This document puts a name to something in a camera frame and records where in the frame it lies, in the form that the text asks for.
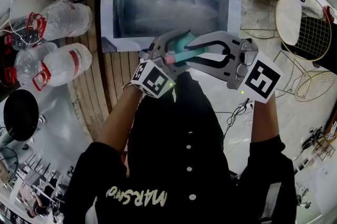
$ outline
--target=wooden floor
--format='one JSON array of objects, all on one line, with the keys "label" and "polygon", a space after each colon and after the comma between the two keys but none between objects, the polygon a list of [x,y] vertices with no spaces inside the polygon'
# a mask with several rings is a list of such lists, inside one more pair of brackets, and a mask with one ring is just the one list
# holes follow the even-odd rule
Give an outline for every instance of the wooden floor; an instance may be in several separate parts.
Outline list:
[{"label": "wooden floor", "polygon": [[138,66],[138,52],[102,53],[95,0],[84,0],[94,14],[91,28],[79,37],[67,37],[61,45],[79,42],[91,52],[91,67],[68,84],[78,121],[93,141]]}]

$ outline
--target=white floor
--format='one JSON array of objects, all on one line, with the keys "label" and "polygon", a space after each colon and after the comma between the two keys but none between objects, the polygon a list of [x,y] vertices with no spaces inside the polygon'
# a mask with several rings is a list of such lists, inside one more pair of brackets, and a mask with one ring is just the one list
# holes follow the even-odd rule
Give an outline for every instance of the white floor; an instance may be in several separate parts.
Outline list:
[{"label": "white floor", "polygon": [[[242,22],[241,28],[270,28],[274,29],[274,4],[268,3],[266,0],[242,0]],[[249,31],[250,34],[259,37],[273,36],[274,32],[257,32]],[[241,38],[248,38],[247,34],[241,32]],[[275,59],[281,50],[281,40],[272,38],[269,40],[254,39],[259,49],[263,51],[269,58]],[[299,63],[306,71],[314,69],[311,62],[303,61],[297,58]],[[281,89],[284,89],[288,80],[291,78],[286,89],[290,89],[294,80],[301,76],[301,72],[294,67],[284,54],[280,54],[275,63],[284,72]],[[192,77],[198,80],[204,93],[212,103],[215,112],[233,112],[240,103],[246,99],[238,91],[229,90],[226,83],[211,77],[197,70],[190,70]],[[292,86],[295,90],[298,79]],[[314,95],[318,89],[326,88],[327,83],[313,82],[307,96]],[[301,150],[301,139],[306,138],[311,127],[318,128],[324,126],[331,110],[337,99],[337,81],[332,87],[321,97],[309,101],[299,102],[292,94],[285,94],[276,99],[277,114],[279,117],[280,135],[286,148],[283,153],[293,159]],[[227,119],[230,114],[217,113],[219,123],[223,131],[227,128]],[[247,164],[249,156],[249,145],[251,137],[253,110],[248,107],[247,112],[242,116],[237,116],[234,125],[229,129],[224,143],[224,153],[226,154],[229,167],[236,173],[241,173]]]}]

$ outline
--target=large water bottle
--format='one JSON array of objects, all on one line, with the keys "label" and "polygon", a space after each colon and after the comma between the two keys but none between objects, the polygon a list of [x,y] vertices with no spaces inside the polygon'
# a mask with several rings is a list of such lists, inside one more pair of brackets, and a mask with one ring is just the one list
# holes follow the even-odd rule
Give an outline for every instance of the large water bottle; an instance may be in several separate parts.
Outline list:
[{"label": "large water bottle", "polygon": [[42,61],[48,53],[56,49],[57,45],[55,43],[47,42],[25,51],[19,51],[14,63],[16,79],[21,84],[30,82],[39,72],[38,67],[40,61]]},{"label": "large water bottle", "polygon": [[32,27],[39,30],[40,37],[52,41],[61,37],[84,34],[93,21],[93,13],[83,4],[58,1],[33,15]]},{"label": "large water bottle", "polygon": [[13,49],[17,51],[37,46],[42,42],[38,30],[27,29],[27,19],[15,23],[13,30],[16,31],[24,41],[17,34],[9,33],[5,36],[5,44],[11,45]]},{"label": "large water bottle", "polygon": [[39,91],[47,84],[59,86],[68,83],[86,71],[91,61],[92,55],[84,45],[63,46],[47,54],[39,64],[40,72],[33,78],[33,83]]}]

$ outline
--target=black disc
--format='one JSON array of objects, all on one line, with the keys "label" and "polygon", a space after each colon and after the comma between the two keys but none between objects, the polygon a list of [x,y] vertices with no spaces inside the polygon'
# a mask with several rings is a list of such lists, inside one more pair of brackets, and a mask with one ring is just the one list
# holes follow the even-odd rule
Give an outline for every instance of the black disc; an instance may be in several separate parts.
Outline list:
[{"label": "black disc", "polygon": [[4,123],[8,134],[16,141],[26,141],[35,132],[38,106],[27,90],[16,90],[9,95],[4,107]]}]

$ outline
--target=white button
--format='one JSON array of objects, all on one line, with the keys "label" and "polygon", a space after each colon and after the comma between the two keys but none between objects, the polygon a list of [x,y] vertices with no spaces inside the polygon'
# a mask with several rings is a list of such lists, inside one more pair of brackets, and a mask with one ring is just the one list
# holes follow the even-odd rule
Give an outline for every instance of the white button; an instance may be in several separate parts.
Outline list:
[{"label": "white button", "polygon": [[196,199],[196,195],[191,194],[191,195],[190,195],[190,200],[191,200],[191,201],[194,201],[195,199]]}]

